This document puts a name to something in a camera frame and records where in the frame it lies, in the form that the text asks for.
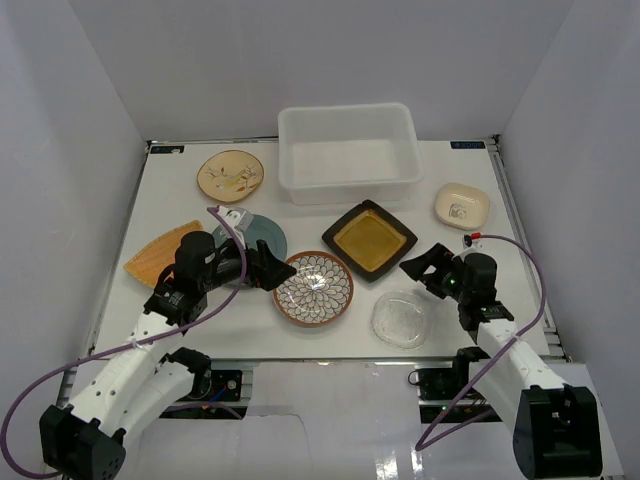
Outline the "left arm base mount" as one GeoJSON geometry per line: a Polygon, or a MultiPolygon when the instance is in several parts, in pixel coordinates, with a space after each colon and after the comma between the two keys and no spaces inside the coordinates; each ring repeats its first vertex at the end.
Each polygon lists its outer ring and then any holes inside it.
{"type": "Polygon", "coordinates": [[[199,393],[187,395],[160,417],[183,420],[242,420],[252,393],[253,373],[247,370],[213,370],[199,393]]]}

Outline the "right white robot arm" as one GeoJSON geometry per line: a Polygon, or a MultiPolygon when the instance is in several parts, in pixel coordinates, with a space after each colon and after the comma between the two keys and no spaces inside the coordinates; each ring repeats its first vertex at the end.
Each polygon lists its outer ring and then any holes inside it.
{"type": "Polygon", "coordinates": [[[457,403],[479,394],[512,435],[516,464],[528,479],[598,477],[603,470],[597,400],[586,386],[557,375],[525,341],[531,324],[518,327],[498,300],[496,260],[474,248],[481,234],[465,237],[456,255],[437,243],[401,262],[428,292],[457,304],[459,322],[473,346],[458,351],[451,384],[456,395],[432,421],[442,422],[457,403]]]}

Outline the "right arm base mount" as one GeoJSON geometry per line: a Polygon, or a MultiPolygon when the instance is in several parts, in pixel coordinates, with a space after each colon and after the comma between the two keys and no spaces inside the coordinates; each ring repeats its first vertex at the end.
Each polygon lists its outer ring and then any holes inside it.
{"type": "MultiPolygon", "coordinates": [[[[423,425],[430,424],[446,410],[458,391],[456,374],[451,367],[422,368],[411,371],[407,376],[408,383],[417,389],[419,398],[420,419],[423,425]]],[[[462,423],[476,415],[484,415],[481,422],[500,422],[487,400],[471,389],[453,407],[443,420],[444,423],[462,423]]]]}

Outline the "floral round bowl plate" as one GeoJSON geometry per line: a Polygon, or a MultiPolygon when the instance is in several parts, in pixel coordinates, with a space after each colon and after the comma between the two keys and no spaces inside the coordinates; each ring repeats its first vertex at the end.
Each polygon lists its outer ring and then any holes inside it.
{"type": "Polygon", "coordinates": [[[286,263],[296,274],[273,291],[275,305],[285,318],[299,326],[320,327],[346,312],[354,282],[341,260],[322,251],[304,251],[286,263]]]}

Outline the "black yellow square plate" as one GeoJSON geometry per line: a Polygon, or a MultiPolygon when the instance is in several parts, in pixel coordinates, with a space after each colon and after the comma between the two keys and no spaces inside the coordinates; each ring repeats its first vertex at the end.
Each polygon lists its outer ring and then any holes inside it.
{"type": "Polygon", "coordinates": [[[322,234],[322,240],[368,283],[389,273],[418,242],[406,225],[371,200],[340,217],[322,234]]]}

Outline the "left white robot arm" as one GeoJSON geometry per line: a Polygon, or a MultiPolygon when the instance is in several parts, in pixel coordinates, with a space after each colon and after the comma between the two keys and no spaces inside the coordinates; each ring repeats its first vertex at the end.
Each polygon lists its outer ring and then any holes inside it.
{"type": "Polygon", "coordinates": [[[66,406],[50,406],[41,416],[44,462],[71,479],[114,478],[150,423],[174,402],[209,392],[211,358],[183,345],[208,293],[227,283],[272,291],[295,273],[263,240],[247,248],[231,239],[216,245],[204,231],[183,236],[123,351],[110,354],[66,406]]]}

